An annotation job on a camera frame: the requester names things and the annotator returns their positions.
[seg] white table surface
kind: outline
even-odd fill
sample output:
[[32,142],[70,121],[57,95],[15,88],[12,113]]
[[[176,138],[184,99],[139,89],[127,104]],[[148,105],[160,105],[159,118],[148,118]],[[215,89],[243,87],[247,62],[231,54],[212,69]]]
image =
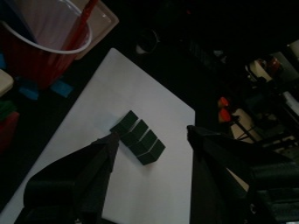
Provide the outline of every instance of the white table surface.
[[15,223],[29,177],[104,137],[130,109],[144,119],[166,149],[159,160],[143,166],[120,143],[103,217],[118,224],[190,223],[192,147],[186,127],[194,124],[195,112],[112,48],[1,212],[1,224]]

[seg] blue object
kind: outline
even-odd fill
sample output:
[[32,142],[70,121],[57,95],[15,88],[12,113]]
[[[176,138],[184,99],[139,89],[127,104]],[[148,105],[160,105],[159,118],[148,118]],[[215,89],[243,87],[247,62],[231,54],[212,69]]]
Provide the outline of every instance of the blue object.
[[66,98],[70,96],[72,89],[74,87],[62,80],[56,80],[51,85],[51,90]]
[[21,83],[19,92],[31,100],[37,101],[40,92],[36,83],[25,79],[20,79],[19,81]]
[[0,53],[0,68],[5,69],[5,56]]

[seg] dark green block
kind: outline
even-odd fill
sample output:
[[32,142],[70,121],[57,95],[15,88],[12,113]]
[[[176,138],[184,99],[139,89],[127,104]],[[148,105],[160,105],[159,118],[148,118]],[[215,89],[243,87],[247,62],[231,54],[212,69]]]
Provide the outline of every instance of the dark green block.
[[120,138],[124,145],[131,146],[132,144],[136,144],[142,136],[144,135],[147,129],[148,129],[148,126],[144,120],[140,120],[138,125],[134,127],[134,129]]
[[147,153],[152,148],[156,140],[155,133],[148,130],[143,139],[134,145],[130,146],[130,150],[135,153],[136,156]]
[[122,121],[116,124],[116,126],[110,130],[111,132],[116,132],[120,136],[123,136],[134,127],[138,120],[138,116],[132,110],[128,111]]
[[158,160],[164,152],[164,144],[158,139],[152,149],[139,157],[136,157],[143,165],[148,165]]

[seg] green block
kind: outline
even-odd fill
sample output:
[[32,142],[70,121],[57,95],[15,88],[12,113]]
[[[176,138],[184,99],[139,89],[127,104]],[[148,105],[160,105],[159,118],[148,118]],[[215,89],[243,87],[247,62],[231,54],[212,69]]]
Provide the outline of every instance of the green block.
[[130,146],[130,150],[135,153],[136,156],[147,153],[151,150],[156,138],[158,137],[155,133],[151,130],[148,130],[143,139],[136,144]]
[[158,160],[164,152],[164,144],[158,139],[152,149],[139,157],[136,157],[143,165],[148,165]]
[[111,132],[116,132],[120,136],[123,136],[134,127],[138,120],[138,116],[132,110],[128,111],[122,121],[116,124],[116,126],[110,130]]
[[127,147],[130,147],[132,144],[136,144],[139,142],[147,129],[148,129],[148,126],[144,120],[140,120],[138,125],[134,127],[134,129],[120,138],[122,142],[124,143]]

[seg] teal block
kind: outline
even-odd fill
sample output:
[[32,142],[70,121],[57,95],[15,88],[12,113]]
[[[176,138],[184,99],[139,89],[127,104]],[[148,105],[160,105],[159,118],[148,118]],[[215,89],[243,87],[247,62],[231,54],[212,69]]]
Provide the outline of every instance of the teal block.
[[138,122],[138,125],[134,127],[134,129],[127,134],[124,134],[120,138],[122,142],[124,143],[127,147],[130,147],[132,144],[136,144],[140,141],[140,138],[144,135],[147,129],[148,129],[148,126],[144,120],[140,120]]
[[138,121],[138,116],[132,110],[128,111],[122,121],[116,124],[116,126],[110,130],[111,132],[116,132],[120,136],[123,136],[134,127]]
[[139,161],[143,165],[148,165],[159,159],[163,152],[164,152],[164,144],[158,139],[155,144],[154,144],[152,149],[146,154],[140,155],[136,158],[139,159]]
[[135,153],[136,156],[147,153],[151,150],[156,138],[158,137],[155,133],[151,130],[148,130],[143,139],[136,144],[130,146],[130,150]]

